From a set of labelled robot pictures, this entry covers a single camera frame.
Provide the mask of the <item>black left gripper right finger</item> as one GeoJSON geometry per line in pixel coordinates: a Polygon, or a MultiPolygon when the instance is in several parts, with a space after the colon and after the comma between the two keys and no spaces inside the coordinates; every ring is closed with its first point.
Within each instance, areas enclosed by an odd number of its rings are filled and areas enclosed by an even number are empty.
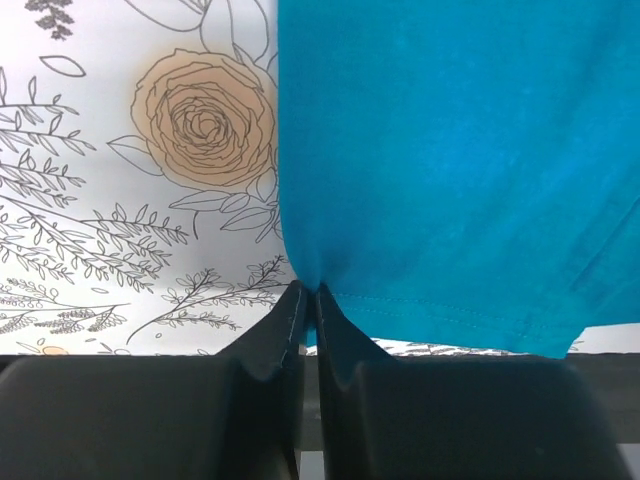
{"type": "Polygon", "coordinates": [[[330,479],[626,479],[582,376],[535,356],[401,360],[315,296],[330,479]]]}

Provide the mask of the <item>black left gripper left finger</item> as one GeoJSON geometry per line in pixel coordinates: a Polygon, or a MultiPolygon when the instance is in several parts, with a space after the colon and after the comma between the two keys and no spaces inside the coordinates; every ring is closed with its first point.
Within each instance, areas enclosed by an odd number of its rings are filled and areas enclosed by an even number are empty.
{"type": "Polygon", "coordinates": [[[295,479],[306,290],[207,356],[5,356],[5,479],[295,479]]]}

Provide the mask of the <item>teal blue t shirt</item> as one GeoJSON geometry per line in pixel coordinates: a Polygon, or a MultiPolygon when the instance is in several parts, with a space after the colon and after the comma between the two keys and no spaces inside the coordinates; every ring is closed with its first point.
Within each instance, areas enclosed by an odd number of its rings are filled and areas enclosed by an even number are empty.
{"type": "Polygon", "coordinates": [[[373,337],[561,358],[639,319],[635,1],[282,1],[299,280],[373,337]]]}

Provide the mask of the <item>floral patterned table mat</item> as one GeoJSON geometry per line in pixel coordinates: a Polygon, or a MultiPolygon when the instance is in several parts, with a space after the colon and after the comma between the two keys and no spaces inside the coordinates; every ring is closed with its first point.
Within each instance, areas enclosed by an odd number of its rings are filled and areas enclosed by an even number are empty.
{"type": "Polygon", "coordinates": [[[299,280],[280,2],[2,3],[4,333],[212,351],[299,280]]]}

